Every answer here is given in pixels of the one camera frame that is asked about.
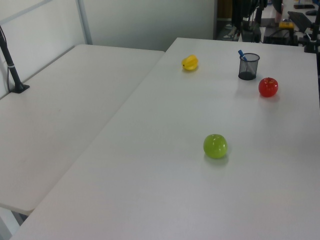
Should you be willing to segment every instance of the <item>green apple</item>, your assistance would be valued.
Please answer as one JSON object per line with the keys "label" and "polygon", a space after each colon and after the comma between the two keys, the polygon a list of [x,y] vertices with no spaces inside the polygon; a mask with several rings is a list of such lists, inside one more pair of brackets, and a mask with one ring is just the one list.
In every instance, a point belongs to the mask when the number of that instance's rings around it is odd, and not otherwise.
{"label": "green apple", "polygon": [[210,158],[219,159],[226,155],[228,144],[222,135],[211,134],[205,138],[203,150]]}

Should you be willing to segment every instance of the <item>black stand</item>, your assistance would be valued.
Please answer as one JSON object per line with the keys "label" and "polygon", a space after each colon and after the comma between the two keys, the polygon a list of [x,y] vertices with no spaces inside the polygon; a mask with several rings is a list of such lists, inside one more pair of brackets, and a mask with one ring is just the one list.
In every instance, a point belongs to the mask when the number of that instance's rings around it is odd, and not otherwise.
{"label": "black stand", "polygon": [[8,65],[8,68],[10,69],[10,73],[11,73],[11,76],[12,76],[12,78],[14,80],[14,84],[15,84],[15,87],[11,92],[16,93],[16,94],[20,94],[23,91],[25,91],[26,89],[28,89],[30,86],[24,85],[20,81],[20,78],[19,78],[19,75],[17,73],[15,64],[14,64],[14,62],[13,62],[13,60],[11,58],[11,55],[9,53],[9,50],[8,50],[8,47],[7,47],[7,42],[5,41],[5,37],[2,34],[1,30],[0,30],[0,47],[1,47],[1,50],[2,50],[2,53],[3,53],[3,56],[4,56],[5,60],[6,60],[6,64]]}
{"label": "black stand", "polygon": [[320,42],[318,41],[318,33],[320,27],[320,7],[316,13],[315,22],[313,24],[313,30],[311,39],[304,39],[303,37],[299,38],[299,43],[304,46],[305,53],[318,54],[318,47],[320,46]]}

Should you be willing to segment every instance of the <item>apple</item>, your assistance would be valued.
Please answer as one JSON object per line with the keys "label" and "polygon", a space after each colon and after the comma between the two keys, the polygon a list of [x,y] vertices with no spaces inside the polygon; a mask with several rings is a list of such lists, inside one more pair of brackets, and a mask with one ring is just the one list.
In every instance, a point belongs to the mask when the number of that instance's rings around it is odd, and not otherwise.
{"label": "apple", "polygon": [[277,93],[277,91],[278,91],[277,80],[271,77],[266,77],[260,81],[259,92],[263,97],[265,98],[272,97]]}
{"label": "apple", "polygon": [[219,159],[226,155],[228,144],[222,135],[211,134],[205,138],[203,142],[203,150],[208,157]]}

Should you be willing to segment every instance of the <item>red apple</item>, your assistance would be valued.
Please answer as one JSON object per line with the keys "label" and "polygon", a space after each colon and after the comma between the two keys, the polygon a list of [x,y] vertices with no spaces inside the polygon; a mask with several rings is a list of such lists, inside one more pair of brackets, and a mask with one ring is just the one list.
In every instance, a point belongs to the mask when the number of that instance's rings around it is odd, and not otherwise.
{"label": "red apple", "polygon": [[263,97],[265,98],[272,97],[277,93],[277,91],[278,91],[277,80],[271,77],[266,77],[260,81],[259,92]]}

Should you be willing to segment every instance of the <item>toy fruit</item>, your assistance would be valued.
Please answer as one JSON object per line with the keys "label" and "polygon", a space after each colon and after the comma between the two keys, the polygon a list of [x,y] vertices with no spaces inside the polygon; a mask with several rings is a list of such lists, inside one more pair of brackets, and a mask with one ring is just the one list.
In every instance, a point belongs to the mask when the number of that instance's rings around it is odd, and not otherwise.
{"label": "toy fruit", "polygon": [[195,55],[190,55],[183,59],[181,64],[185,70],[192,71],[198,67],[198,59]]}
{"label": "toy fruit", "polygon": [[211,134],[205,138],[203,150],[210,158],[219,159],[227,153],[228,144],[222,135]]}
{"label": "toy fruit", "polygon": [[259,83],[259,92],[260,94],[265,97],[269,98],[275,95],[278,91],[278,82],[271,78],[266,77],[262,79]]}

